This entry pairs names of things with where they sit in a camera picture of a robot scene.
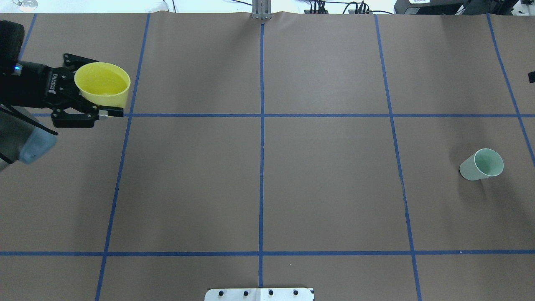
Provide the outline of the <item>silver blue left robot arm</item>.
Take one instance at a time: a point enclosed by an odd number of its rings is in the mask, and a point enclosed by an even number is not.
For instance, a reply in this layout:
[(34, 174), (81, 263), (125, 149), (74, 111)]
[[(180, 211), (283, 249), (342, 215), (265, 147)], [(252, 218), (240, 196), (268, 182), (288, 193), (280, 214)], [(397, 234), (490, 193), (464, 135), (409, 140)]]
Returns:
[(25, 29), (1, 21), (1, 169), (31, 164), (57, 141), (58, 128), (93, 128), (123, 117), (131, 78), (121, 67), (74, 54), (49, 67), (19, 59)]

